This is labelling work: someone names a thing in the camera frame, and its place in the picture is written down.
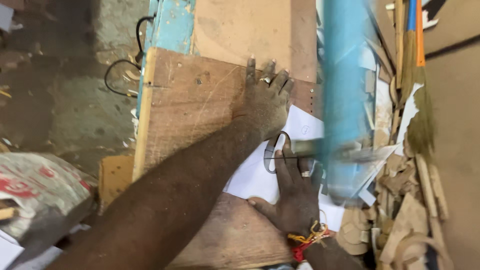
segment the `brown wooden panel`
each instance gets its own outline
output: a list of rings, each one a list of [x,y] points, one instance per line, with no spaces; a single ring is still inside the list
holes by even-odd
[[[151,80],[144,82],[152,89],[146,169],[227,125],[245,78],[244,67],[226,62],[160,48],[151,48],[148,54],[156,59],[147,65],[155,69]],[[314,114],[315,95],[321,96],[316,84],[296,80],[291,102]],[[203,228],[170,268],[251,268],[290,260],[279,231],[245,200],[223,193]]]

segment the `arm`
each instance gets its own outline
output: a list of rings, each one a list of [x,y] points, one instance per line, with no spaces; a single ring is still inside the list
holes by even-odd
[[[262,77],[272,78],[275,62]],[[255,79],[249,59],[244,97],[225,128],[187,147],[133,183],[87,238],[49,269],[162,269],[190,242],[237,167],[287,119],[293,81]]]
[[[307,159],[295,159],[289,142],[283,150],[275,153],[280,199],[271,205],[267,201],[252,197],[248,200],[255,209],[265,215],[273,225],[285,234],[294,233],[307,238],[315,221],[320,221],[318,189],[312,186],[310,177],[302,177],[300,172],[310,171]],[[312,244],[304,252],[305,259],[314,270],[363,269],[332,237],[324,238],[321,244]]]

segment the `hand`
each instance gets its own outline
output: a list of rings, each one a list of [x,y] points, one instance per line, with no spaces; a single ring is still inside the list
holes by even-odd
[[[233,119],[244,119],[260,129],[262,139],[275,136],[284,126],[288,116],[288,99],[293,88],[293,80],[288,78],[288,70],[275,76],[275,60],[268,63],[260,79],[255,78],[255,57],[247,62],[245,91],[243,98],[233,110]],[[268,84],[262,80],[269,78]]]
[[[280,190],[277,204],[269,204],[258,197],[249,198],[248,202],[282,232],[308,237],[313,223],[320,222],[318,189],[312,187],[310,177],[302,177],[300,173],[309,171],[308,160],[301,159],[300,164],[297,164],[298,159],[291,157],[295,155],[289,143],[284,144],[283,152],[275,152],[276,177]]]

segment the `dirty floor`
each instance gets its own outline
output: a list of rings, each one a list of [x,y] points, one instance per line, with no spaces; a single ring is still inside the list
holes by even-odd
[[[0,142],[12,152],[53,153],[94,177],[102,157],[132,155],[136,99],[108,91],[103,78],[113,61],[137,54],[135,26],[148,4],[26,1],[13,18],[23,28],[0,48]],[[118,65],[110,83],[138,91],[126,69],[136,72]]]

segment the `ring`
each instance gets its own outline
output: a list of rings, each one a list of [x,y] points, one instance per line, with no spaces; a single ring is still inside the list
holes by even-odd
[[[264,81],[266,82],[267,84],[270,84],[271,80],[269,77],[266,77],[266,78],[261,78],[260,81]]]

